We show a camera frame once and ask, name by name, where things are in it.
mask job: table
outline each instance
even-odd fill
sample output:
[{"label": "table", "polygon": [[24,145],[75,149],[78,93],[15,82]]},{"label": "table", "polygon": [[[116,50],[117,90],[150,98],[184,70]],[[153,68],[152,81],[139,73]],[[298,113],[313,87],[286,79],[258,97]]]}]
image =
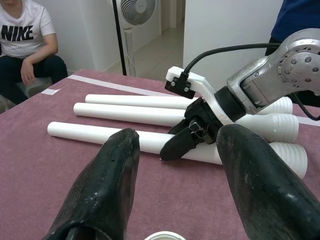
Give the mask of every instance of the table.
[{"label": "table", "polygon": [[[90,70],[75,75],[168,93],[164,82]],[[87,94],[132,95],[66,78],[0,115],[0,233],[5,240],[41,239],[48,232],[71,185],[95,156],[97,144],[51,137],[50,122],[165,133],[167,127],[75,116]],[[295,107],[295,113],[302,116]],[[303,182],[320,199],[320,127],[300,125],[298,144],[308,154]],[[172,231],[187,240],[246,240],[222,166],[191,160],[161,162],[142,153],[127,239],[144,240]]]}]

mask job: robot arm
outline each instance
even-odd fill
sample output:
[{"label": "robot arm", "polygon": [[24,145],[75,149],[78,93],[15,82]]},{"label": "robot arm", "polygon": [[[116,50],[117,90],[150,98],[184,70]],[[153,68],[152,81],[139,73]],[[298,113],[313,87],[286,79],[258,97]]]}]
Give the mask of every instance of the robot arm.
[{"label": "robot arm", "polygon": [[161,159],[178,159],[199,143],[214,143],[223,125],[254,115],[283,96],[305,90],[320,94],[319,69],[320,29],[316,28],[292,34],[276,52],[245,66],[217,92],[194,73],[183,81],[184,70],[172,67],[165,88],[187,98],[198,92],[203,98],[192,103],[185,119],[171,129],[175,137],[163,147]]}]

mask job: jeans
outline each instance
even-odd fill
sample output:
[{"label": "jeans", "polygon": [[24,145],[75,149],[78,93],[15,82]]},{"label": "jeans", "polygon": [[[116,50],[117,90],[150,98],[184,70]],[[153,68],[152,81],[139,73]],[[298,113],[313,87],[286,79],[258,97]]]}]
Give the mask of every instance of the jeans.
[{"label": "jeans", "polygon": [[[280,44],[281,41],[278,41],[274,37],[271,37],[269,43],[270,44]],[[277,50],[277,48],[267,48],[265,55],[269,56],[269,55],[273,54],[276,50]],[[296,93],[296,95],[304,105],[320,107],[320,96],[316,96],[314,94],[314,92],[312,92],[312,91],[299,91]]]},{"label": "jeans", "polygon": [[[0,95],[9,99],[14,104],[27,100],[27,96],[16,83],[22,82],[21,67],[24,59],[2,56],[0,57]],[[36,78],[50,77],[52,84],[68,76],[64,61],[57,55],[51,55],[33,65]]]}]

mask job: tiled floor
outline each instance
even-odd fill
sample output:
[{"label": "tiled floor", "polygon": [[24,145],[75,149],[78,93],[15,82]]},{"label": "tiled floor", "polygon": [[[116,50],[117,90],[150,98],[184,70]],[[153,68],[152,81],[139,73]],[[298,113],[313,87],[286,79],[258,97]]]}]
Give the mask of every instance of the tiled floor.
[{"label": "tiled floor", "polygon": [[[184,26],[169,28],[134,53],[136,76],[164,81],[172,66],[182,67],[184,49]],[[122,73],[120,62],[107,73]]]}]

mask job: fan stand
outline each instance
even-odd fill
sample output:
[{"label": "fan stand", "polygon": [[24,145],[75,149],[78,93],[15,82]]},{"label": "fan stand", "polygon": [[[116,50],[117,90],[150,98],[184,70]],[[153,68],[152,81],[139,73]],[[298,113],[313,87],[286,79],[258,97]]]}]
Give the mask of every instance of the fan stand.
[{"label": "fan stand", "polygon": [[125,28],[125,46],[126,46],[126,53],[128,56],[128,65],[129,65],[129,75],[132,77],[136,76],[136,65],[135,65],[135,56],[134,56],[134,49],[133,49],[133,40],[132,40],[132,28]]}]

